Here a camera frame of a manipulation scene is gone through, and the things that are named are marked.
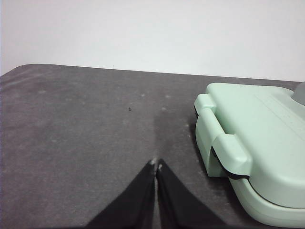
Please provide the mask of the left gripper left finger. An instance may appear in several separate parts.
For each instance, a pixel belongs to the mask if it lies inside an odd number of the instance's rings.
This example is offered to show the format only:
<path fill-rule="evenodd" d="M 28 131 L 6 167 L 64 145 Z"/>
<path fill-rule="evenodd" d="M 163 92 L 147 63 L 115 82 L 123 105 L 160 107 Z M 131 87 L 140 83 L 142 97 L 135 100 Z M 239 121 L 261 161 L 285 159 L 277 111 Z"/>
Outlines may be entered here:
<path fill-rule="evenodd" d="M 155 201 L 155 160 L 150 160 L 128 187 L 88 227 L 151 227 Z"/>

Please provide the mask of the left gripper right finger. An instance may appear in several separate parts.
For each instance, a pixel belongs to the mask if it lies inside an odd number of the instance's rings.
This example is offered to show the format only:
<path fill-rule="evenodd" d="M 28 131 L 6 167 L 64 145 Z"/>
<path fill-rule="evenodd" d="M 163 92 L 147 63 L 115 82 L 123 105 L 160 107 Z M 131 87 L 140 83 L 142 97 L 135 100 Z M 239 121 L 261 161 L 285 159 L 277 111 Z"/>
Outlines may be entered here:
<path fill-rule="evenodd" d="M 226 223 L 193 195 L 163 159 L 156 170 L 163 227 L 225 227 Z"/>

